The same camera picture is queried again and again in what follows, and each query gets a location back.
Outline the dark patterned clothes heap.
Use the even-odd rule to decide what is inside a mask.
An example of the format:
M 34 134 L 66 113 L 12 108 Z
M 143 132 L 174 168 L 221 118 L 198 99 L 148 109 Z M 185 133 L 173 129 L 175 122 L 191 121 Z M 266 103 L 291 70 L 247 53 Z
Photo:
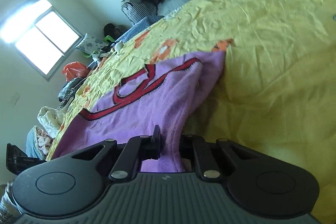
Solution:
M 63 109 L 70 99 L 74 99 L 77 90 L 84 84 L 86 78 L 76 77 L 67 82 L 58 94 L 58 109 Z

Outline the blue quilted blanket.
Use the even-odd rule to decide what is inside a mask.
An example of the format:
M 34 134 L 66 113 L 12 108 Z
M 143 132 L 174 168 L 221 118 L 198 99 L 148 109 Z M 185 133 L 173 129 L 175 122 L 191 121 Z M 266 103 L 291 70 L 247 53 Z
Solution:
M 137 24 L 135 24 L 133 27 L 127 30 L 127 32 L 125 32 L 122 36 L 120 36 L 115 42 L 110 42 L 108 46 L 111 46 L 112 44 L 117 44 L 119 42 L 123 42 L 124 44 L 126 44 L 130 39 L 132 39 L 139 33 L 143 32 L 143 30 L 147 29 L 152 24 L 155 24 L 162 18 L 163 18 L 162 15 L 147 16 L 143 18 Z

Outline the checkered houndstooth bag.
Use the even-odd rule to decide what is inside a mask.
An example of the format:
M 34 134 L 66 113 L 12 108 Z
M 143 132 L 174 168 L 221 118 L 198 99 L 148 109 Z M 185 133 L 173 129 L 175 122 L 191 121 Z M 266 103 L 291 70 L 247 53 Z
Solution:
M 121 10 L 133 25 L 147 16 L 157 16 L 157 5 L 146 0 L 122 0 Z

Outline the yellow floral bed sheet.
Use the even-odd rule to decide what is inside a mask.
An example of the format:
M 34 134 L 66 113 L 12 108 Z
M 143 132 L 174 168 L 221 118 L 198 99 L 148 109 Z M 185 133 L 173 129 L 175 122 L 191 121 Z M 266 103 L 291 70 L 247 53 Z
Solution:
M 226 52 L 224 73 L 184 134 L 227 138 L 318 180 L 313 215 L 335 223 L 335 0 L 191 0 L 131 39 L 85 81 L 67 127 L 118 82 L 195 51 Z

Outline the patterned white pillow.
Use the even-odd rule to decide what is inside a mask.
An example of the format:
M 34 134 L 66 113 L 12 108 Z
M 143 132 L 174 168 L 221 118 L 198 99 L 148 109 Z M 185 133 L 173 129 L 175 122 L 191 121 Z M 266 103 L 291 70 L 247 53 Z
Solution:
M 76 49 L 91 55 L 92 53 L 98 53 L 104 46 L 106 46 L 106 42 L 102 39 L 97 39 L 92 35 L 85 34 L 84 38 L 76 46 Z

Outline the window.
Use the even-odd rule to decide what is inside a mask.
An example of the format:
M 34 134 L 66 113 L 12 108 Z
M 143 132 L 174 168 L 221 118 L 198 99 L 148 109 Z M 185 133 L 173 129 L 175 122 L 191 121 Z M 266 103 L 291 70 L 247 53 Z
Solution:
M 1 39 L 49 80 L 83 35 L 49 0 L 27 0 L 1 23 Z

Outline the purple sweater red collar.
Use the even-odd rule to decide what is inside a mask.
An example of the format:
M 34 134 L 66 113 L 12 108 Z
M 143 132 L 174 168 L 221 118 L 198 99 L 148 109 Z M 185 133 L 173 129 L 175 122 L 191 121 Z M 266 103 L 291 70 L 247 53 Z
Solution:
M 53 159 L 106 139 L 126 143 L 159 126 L 163 151 L 143 172 L 176 173 L 185 168 L 179 140 L 187 118 L 205 101 L 222 74 L 225 52 L 193 52 L 146 64 L 120 81 L 91 110 L 82 109 L 60 139 Z

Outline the orange plastic bag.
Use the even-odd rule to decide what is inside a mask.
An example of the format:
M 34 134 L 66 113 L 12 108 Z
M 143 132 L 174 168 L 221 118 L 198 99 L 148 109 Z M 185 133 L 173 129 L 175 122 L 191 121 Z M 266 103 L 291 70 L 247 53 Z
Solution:
M 74 61 L 68 63 L 62 70 L 62 74 L 65 75 L 66 81 L 69 82 L 74 78 L 85 78 L 89 73 L 89 69 L 82 63 Z

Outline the white quilted jacket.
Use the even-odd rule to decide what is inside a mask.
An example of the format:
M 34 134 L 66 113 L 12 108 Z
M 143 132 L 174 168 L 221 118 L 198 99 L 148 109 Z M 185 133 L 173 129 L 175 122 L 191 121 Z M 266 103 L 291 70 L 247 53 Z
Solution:
M 48 135 L 52 137 L 52 139 L 55 139 L 58 135 L 66 112 L 66 108 L 53 109 L 51 107 L 44 106 L 40 109 L 37 120 L 46 130 Z

